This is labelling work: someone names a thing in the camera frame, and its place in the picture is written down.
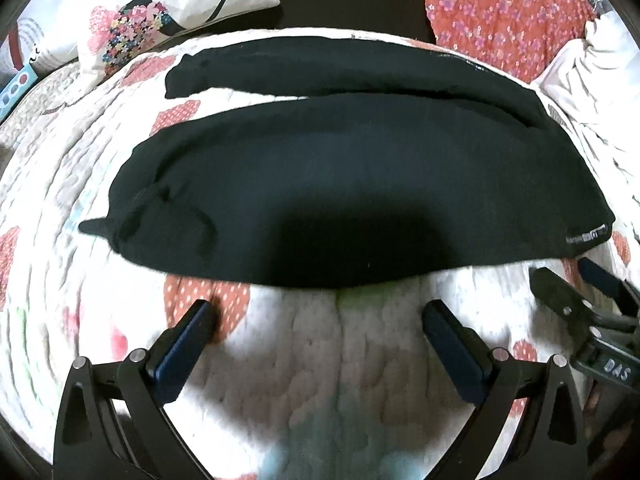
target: silver bolt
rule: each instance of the silver bolt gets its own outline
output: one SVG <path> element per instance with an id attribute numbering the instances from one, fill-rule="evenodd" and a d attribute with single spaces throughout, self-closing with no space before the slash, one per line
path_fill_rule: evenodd
<path id="1" fill-rule="evenodd" d="M 79 370 L 86 364 L 86 357 L 76 357 L 74 361 L 71 363 L 72 367 L 76 370 Z"/>
<path id="2" fill-rule="evenodd" d="M 137 348 L 129 354 L 129 359 L 135 363 L 139 363 L 146 357 L 146 350 L 144 348 Z"/>
<path id="3" fill-rule="evenodd" d="M 556 364 L 556 366 L 562 368 L 566 366 L 566 357 L 560 354 L 556 354 L 554 355 L 554 363 Z"/>
<path id="4" fill-rule="evenodd" d="M 494 356 L 496 361 L 506 361 L 509 358 L 509 352 L 501 347 L 494 348 L 491 354 Z"/>

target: white quilted bedspread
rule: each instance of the white quilted bedspread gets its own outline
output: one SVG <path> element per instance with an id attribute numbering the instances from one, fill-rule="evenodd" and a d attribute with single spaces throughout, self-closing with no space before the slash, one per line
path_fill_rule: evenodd
<path id="1" fill-rule="evenodd" d="M 220 332 L 166 407 L 212 475 L 422 479 L 471 412 L 422 336 L 424 303 L 442 298 L 490 346 L 546 361 L 568 354 L 570 342 L 561 322 L 534 301 L 529 267 L 547 265 L 600 300 L 571 261 L 469 267 L 341 291 L 281 290 L 167 276 L 79 234 L 79 221 L 107 212 L 111 181 L 150 134 L 274 99 L 214 88 L 166 100 L 166 71 L 183 54 L 276 34 L 420 46 L 328 29 L 196 38 L 140 56 L 76 104 L 59 107 L 73 101 L 67 87 L 78 75 L 77 65 L 64 67 L 0 126 L 0 412 L 48 460 L 77 355 L 120 360 L 148 348 L 191 301 L 215 296 L 224 309 Z M 589 256 L 639 283 L 639 247 L 626 241 L 622 221 L 614 228 Z M 483 473 L 498 467 L 522 407 L 514 404 Z"/>

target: red stripe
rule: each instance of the red stripe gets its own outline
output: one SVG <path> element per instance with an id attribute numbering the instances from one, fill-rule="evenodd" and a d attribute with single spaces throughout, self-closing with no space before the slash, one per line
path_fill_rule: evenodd
<path id="1" fill-rule="evenodd" d="M 20 54 L 20 39 L 18 38 L 18 24 L 11 28 L 9 31 L 9 53 L 11 54 L 11 61 L 14 62 L 14 68 L 20 72 L 24 68 L 22 63 L 22 56 Z"/>

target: black fabric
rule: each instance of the black fabric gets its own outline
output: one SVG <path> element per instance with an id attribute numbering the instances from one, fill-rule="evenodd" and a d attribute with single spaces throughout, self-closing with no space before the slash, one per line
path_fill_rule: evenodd
<path id="1" fill-rule="evenodd" d="M 356 58 L 373 60 L 371 42 L 306 40 L 303 59 L 286 41 L 245 44 L 262 68 L 239 47 L 208 52 L 219 70 L 185 58 L 171 95 L 206 69 L 203 87 L 318 96 L 161 130 L 117 174 L 107 218 L 80 230 L 165 272 L 332 288 L 572 257 L 610 236 L 600 189 L 532 92 L 433 52 L 392 45 L 366 65 Z"/>

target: white pillow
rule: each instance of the white pillow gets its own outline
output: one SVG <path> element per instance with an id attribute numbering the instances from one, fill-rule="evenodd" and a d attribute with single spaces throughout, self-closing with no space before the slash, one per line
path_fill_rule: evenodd
<path id="1" fill-rule="evenodd" d="M 85 93 L 138 54 L 188 30 L 279 0 L 74 0 Z"/>
<path id="2" fill-rule="evenodd" d="M 44 76 L 75 59 L 75 22 L 71 0 L 31 0 L 17 20 L 22 63 L 31 63 L 35 73 Z M 5 38 L 0 47 L 0 89 L 17 73 Z"/>

